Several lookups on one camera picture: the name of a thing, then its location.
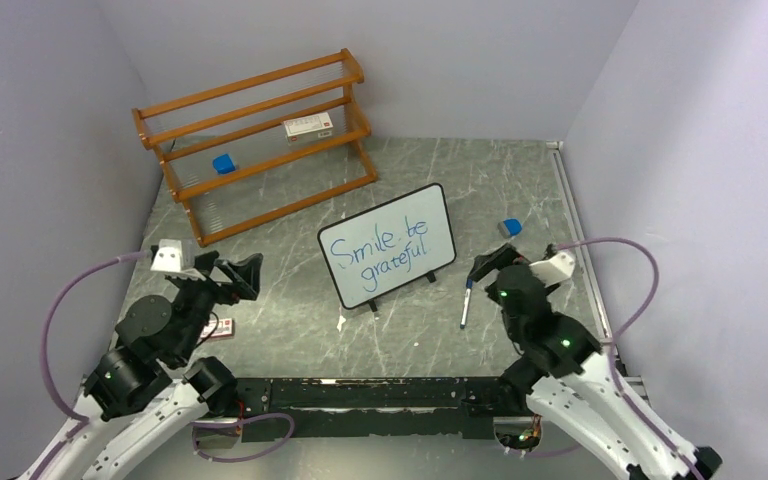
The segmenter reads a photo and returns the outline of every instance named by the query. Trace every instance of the wooden rack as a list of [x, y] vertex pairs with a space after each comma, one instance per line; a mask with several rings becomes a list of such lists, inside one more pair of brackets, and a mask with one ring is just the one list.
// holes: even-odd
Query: wooden rack
[[[181, 127], [170, 128], [158, 133], [152, 133], [146, 123], [146, 119], [151, 117], [167, 114], [181, 108], [191, 107], [202, 102], [207, 102], [208, 100], [213, 100], [225, 95], [250, 89], [252, 87], [268, 84], [270, 82], [275, 82], [294, 75], [304, 74], [304, 72], [309, 72], [311, 70], [338, 62], [342, 63], [342, 75], [339, 78], [333, 80], [302, 88], [300, 90], [291, 91], [277, 97], [268, 98], [242, 108], [237, 108], [229, 112], [222, 113], [220, 115], [204, 118], [202, 120]], [[176, 100], [142, 109], [134, 108], [132, 109], [132, 114], [140, 141], [146, 150], [154, 151], [155, 155], [157, 156], [157, 160], [160, 162], [160, 167], [163, 169], [166, 183], [169, 187], [169, 192], [172, 195], [172, 198], [176, 202], [183, 205], [184, 210], [189, 217], [190, 225], [193, 229], [193, 234], [195, 235], [199, 245], [204, 247], [231, 235], [235, 235], [245, 230], [257, 227], [266, 222], [270, 222], [277, 218], [283, 217], [290, 213], [296, 212], [303, 208], [309, 207], [316, 203], [346, 193], [350, 190], [361, 187], [363, 185], [367, 185], [377, 180], [378, 174], [375, 170], [375, 167], [372, 165], [372, 161], [369, 159], [369, 156], [366, 154], [366, 151], [364, 151], [360, 142], [360, 139], [369, 136], [372, 133], [372, 130], [369, 126], [369, 122], [367, 121], [366, 116], [364, 116], [360, 107], [358, 107], [357, 102], [355, 101], [354, 92], [352, 90], [353, 84], [363, 83], [363, 80], [363, 70], [361, 69], [360, 64], [358, 64], [349, 50], [344, 48], [340, 52], [333, 55], [317, 58], [315, 60], [282, 68], [280, 70], [275, 70], [273, 72], [258, 75], [256, 77], [248, 78], [245, 80], [240, 80], [228, 85], [205, 90], [203, 92], [187, 95]], [[286, 115], [277, 116], [272, 120], [249, 125], [231, 133], [211, 137], [207, 140], [202, 140], [198, 143], [188, 145], [184, 148], [179, 148], [174, 151], [166, 151], [166, 149], [163, 148], [164, 144], [168, 144], [168, 142], [175, 141], [176, 139], [180, 139], [184, 136], [192, 135], [196, 132], [200, 132], [211, 127], [216, 127], [231, 121], [243, 119], [244, 117], [249, 117], [251, 115], [274, 109], [276, 107], [290, 105], [294, 102], [309, 99], [315, 95], [323, 94], [325, 92], [340, 88], [342, 89], [342, 96], [339, 98], [329, 100], [311, 107], [303, 108]], [[231, 173], [216, 175], [213, 178], [199, 181], [194, 185], [183, 184], [179, 180], [178, 175], [176, 175], [175, 169], [172, 168], [172, 162], [182, 157], [192, 155], [194, 153], [201, 152], [208, 148], [216, 147], [228, 142], [240, 140], [276, 127], [280, 127], [286, 120], [313, 115], [315, 113], [333, 110], [335, 108], [340, 108], [344, 115], [346, 132], [341, 135], [336, 135], [326, 140], [318, 141], [299, 149], [290, 150], [287, 153], [270, 158], [269, 160], [239, 168]], [[346, 183], [333, 188], [329, 188], [328, 190], [316, 193], [283, 207], [271, 210], [262, 215], [250, 218], [233, 226], [223, 228], [220, 231], [203, 234], [204, 230], [199, 219], [196, 218], [196, 211], [191, 206], [191, 200], [194, 197], [204, 195], [211, 190], [228, 185], [232, 182], [236, 182], [253, 175], [262, 174], [270, 169], [286, 165], [290, 162], [295, 162], [296, 160], [300, 160], [308, 155], [323, 152], [325, 150], [341, 145], [349, 145], [357, 153], [361, 163], [363, 164], [366, 175], [355, 180], [347, 181]]]

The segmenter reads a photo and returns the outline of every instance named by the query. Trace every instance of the whiteboard frame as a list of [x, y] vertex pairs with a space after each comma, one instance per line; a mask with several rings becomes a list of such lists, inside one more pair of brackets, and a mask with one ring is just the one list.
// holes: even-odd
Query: whiteboard frame
[[[443, 195], [443, 210], [446, 212], [446, 224], [449, 225], [449, 239], [452, 241], [452, 252], [454, 253], [454, 255], [452, 256], [452, 260], [447, 262], [447, 263], [444, 263], [444, 264], [440, 265], [439, 267], [434, 267], [430, 271], [428, 271], [426, 273], [422, 273], [419, 276], [417, 276], [415, 278], [412, 278], [412, 279], [410, 279], [410, 280], [408, 280], [408, 281], [406, 281], [404, 283], [400, 283], [399, 285], [396, 285], [395, 287], [391, 288], [390, 290], [387, 290], [386, 292], [382, 292], [382, 293], [380, 293], [380, 294], [378, 294], [378, 295], [376, 295], [376, 296], [374, 296], [374, 297], [372, 297], [370, 299], [364, 300], [363, 302], [358, 303], [357, 305], [354, 305], [354, 306], [351, 306], [351, 307], [346, 305], [346, 302], [343, 301], [343, 295], [340, 293], [340, 287], [339, 287], [339, 285], [337, 285], [337, 279], [334, 277], [334, 271], [331, 269], [331, 263], [328, 262], [328, 253], [325, 251], [325, 246], [322, 244], [322, 232], [325, 231], [325, 230], [328, 230], [328, 229], [330, 229], [332, 227], [335, 227], [335, 226], [337, 226], [337, 225], [339, 225], [341, 223], [348, 222], [349, 220], [351, 220], [353, 218], [359, 217], [361, 215], [366, 215], [367, 213], [369, 213], [369, 212], [371, 212], [373, 210], [377, 210], [377, 209], [379, 209], [381, 207], [384, 207], [384, 206], [387, 206], [387, 205], [389, 205], [389, 204], [391, 204], [393, 202], [397, 202], [397, 201], [399, 201], [399, 200], [401, 200], [401, 199], [403, 199], [405, 197], [409, 197], [411, 195], [419, 193], [419, 192], [425, 190], [426, 188], [431, 188], [431, 187], [435, 187], [435, 186], [436, 187], [440, 187], [440, 193]], [[452, 231], [452, 219], [449, 217], [449, 203], [446, 201], [446, 190], [443, 188], [443, 185], [440, 184], [439, 182], [429, 183], [428, 185], [425, 185], [425, 186], [422, 186], [420, 188], [417, 188], [416, 190], [411, 190], [410, 192], [405, 193], [403, 195], [400, 195], [400, 196], [398, 196], [396, 198], [391, 198], [390, 200], [387, 200], [384, 203], [375, 205], [374, 207], [371, 207], [371, 208], [367, 208], [366, 210], [358, 212], [358, 213], [356, 213], [356, 214], [354, 214], [354, 215], [352, 215], [350, 217], [346, 217], [346, 218], [340, 219], [340, 220], [338, 220], [338, 221], [336, 221], [336, 222], [334, 222], [334, 223], [332, 223], [330, 225], [325, 225], [324, 227], [320, 228], [318, 232], [316, 232], [316, 242], [319, 244], [319, 249], [322, 251], [322, 256], [325, 259], [325, 266], [328, 267], [328, 275], [331, 276], [331, 281], [334, 283], [334, 290], [337, 290], [337, 296], [340, 298], [340, 304], [343, 306], [343, 308], [345, 308], [347, 310], [355, 309], [357, 307], [360, 307], [361, 305], [367, 305], [370, 302], [374, 302], [376, 299], [378, 299], [378, 298], [380, 298], [380, 297], [382, 297], [384, 295], [387, 295], [388, 293], [390, 293], [390, 292], [392, 292], [392, 291], [394, 291], [396, 289], [402, 288], [402, 287], [404, 287], [405, 285], [407, 285], [407, 284], [409, 284], [411, 282], [415, 282], [415, 281], [417, 281], [417, 280], [419, 280], [421, 278], [427, 278], [428, 274], [434, 273], [434, 272], [436, 272], [437, 270], [439, 270], [439, 269], [441, 269], [443, 267], [451, 265], [451, 264], [455, 263], [455, 260], [458, 259], [458, 248], [455, 245], [455, 234]]]

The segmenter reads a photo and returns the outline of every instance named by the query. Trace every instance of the wooden shelf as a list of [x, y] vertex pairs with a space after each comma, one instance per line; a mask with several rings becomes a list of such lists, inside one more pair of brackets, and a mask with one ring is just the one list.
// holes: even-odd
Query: wooden shelf
[[[321, 80], [317, 75], [311, 72], [317, 71], [317, 69], [321, 70], [323, 67], [337, 63], [339, 63], [339, 66], [341, 67], [337, 78], [327, 79], [314, 85], [307, 85], [311, 77]], [[293, 78], [299, 78], [300, 80], [296, 82], [290, 81]], [[184, 210], [190, 219], [193, 234], [199, 245], [206, 246], [231, 235], [235, 235], [284, 215], [309, 207], [318, 202], [348, 192], [349, 190], [367, 185], [378, 178], [375, 167], [372, 165], [372, 162], [369, 160], [369, 157], [363, 150], [363, 146], [360, 142], [361, 138], [369, 136], [372, 133], [366, 116], [355, 101], [352, 89], [354, 84], [362, 83], [363, 80], [363, 70], [361, 69], [360, 64], [358, 64], [347, 49], [343, 49], [339, 53], [333, 55], [317, 58], [308, 62], [258, 75], [256, 77], [205, 90], [203, 92], [187, 95], [169, 102], [143, 109], [135, 108], [132, 110], [132, 114], [140, 141], [147, 150], [154, 151], [166, 177], [170, 194], [176, 202], [183, 205]], [[271, 98], [258, 99], [258, 101], [247, 106], [234, 108], [226, 113], [212, 115], [183, 126], [169, 128], [157, 133], [152, 133], [146, 123], [146, 119], [148, 118], [162, 116], [226, 95], [253, 89], [253, 87], [269, 86], [270, 84], [275, 86], [275, 88], [271, 89], [273, 92], [276, 88], [288, 88], [287, 85], [290, 85], [291, 91], [281, 92], [278, 96], [272, 96]], [[298, 85], [302, 85], [302, 88], [293, 88], [293, 86]], [[316, 105], [309, 105], [311, 101], [319, 100], [322, 95], [327, 95], [329, 93], [331, 93], [332, 97], [334, 94], [339, 96], [337, 96], [337, 98], [328, 99], [325, 102], [317, 103]], [[273, 109], [279, 109], [279, 107], [284, 107], [283, 110], [286, 111], [288, 108], [295, 105], [303, 108], [298, 108], [298, 110], [293, 109], [289, 113], [283, 113], [266, 121], [246, 125], [243, 128], [229, 133], [209, 137], [198, 143], [187, 145], [174, 151], [167, 152], [163, 149], [163, 145], [167, 142], [176, 141], [187, 136], [193, 136], [206, 129], [226, 125], [229, 122], [240, 121], [241, 119], [245, 120], [247, 117], [262, 117]], [[329, 115], [331, 115], [335, 126], [335, 135], [326, 140], [306, 144], [301, 147], [290, 147], [287, 145], [286, 138], [283, 137], [282, 123], [286, 120], [313, 115], [320, 112], [328, 112]], [[211, 172], [210, 168], [212, 167], [210, 167], [210, 165], [205, 165], [204, 159], [198, 159], [197, 165], [193, 165], [190, 161], [193, 154], [234, 141], [248, 141], [250, 142], [250, 145], [253, 147], [256, 146], [257, 148], [250, 149], [252, 153], [248, 154], [248, 156], [251, 158], [245, 159], [244, 163], [246, 163], [246, 166], [240, 167], [231, 173], [219, 175], [215, 174], [215, 172]], [[366, 173], [363, 177], [347, 181], [342, 185], [329, 188], [315, 195], [273, 209], [262, 215], [223, 228], [220, 231], [205, 232], [204, 228], [202, 228], [202, 223], [200, 219], [197, 218], [198, 212], [191, 205], [193, 199], [244, 178], [263, 174], [271, 169], [341, 145], [350, 145], [357, 153]], [[258, 156], [256, 152], [266, 152], [267, 155], [265, 155], [264, 158], [255, 158]]]

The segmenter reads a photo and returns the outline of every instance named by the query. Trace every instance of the white wall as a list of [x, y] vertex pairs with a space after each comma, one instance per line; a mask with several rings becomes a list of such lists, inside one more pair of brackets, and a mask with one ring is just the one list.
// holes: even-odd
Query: white wall
[[637, 0], [100, 3], [152, 102], [348, 47], [376, 135], [559, 139]]
[[[0, 479], [60, 428], [37, 353], [43, 317], [83, 269], [138, 248], [159, 173], [130, 108], [145, 89], [90, 0], [0, 0]], [[55, 320], [57, 384], [74, 395], [107, 346], [130, 270], [97, 274]]]
[[[566, 145], [585, 233], [661, 260], [624, 359], [719, 478], [768, 478], [768, 0], [641, 1]], [[617, 326], [650, 274], [594, 250]]]

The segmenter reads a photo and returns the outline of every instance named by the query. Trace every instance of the metal strip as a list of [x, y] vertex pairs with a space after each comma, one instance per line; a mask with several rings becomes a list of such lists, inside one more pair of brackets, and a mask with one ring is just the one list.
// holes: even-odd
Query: metal strip
[[[567, 173], [564, 169], [564, 162], [561, 158], [561, 152], [550, 149], [549, 155], [552, 157], [552, 164], [555, 167], [555, 179], [558, 181], [558, 187], [561, 189], [561, 200], [567, 210], [567, 222], [569, 223], [572, 239], [575, 242], [584, 240], [584, 232], [581, 230], [581, 222], [578, 219], [578, 210], [575, 208], [575, 198], [570, 189]], [[584, 283], [587, 287], [587, 296], [590, 299], [590, 308], [593, 310], [593, 316], [599, 319], [602, 324], [602, 333], [604, 338], [613, 336], [611, 324], [608, 323], [608, 314], [605, 311], [605, 304], [602, 302], [602, 292], [599, 291], [599, 284], [596, 281], [596, 273], [593, 270], [593, 263], [590, 260], [590, 252], [586, 246], [576, 248], [581, 261], [581, 270], [584, 274]]]

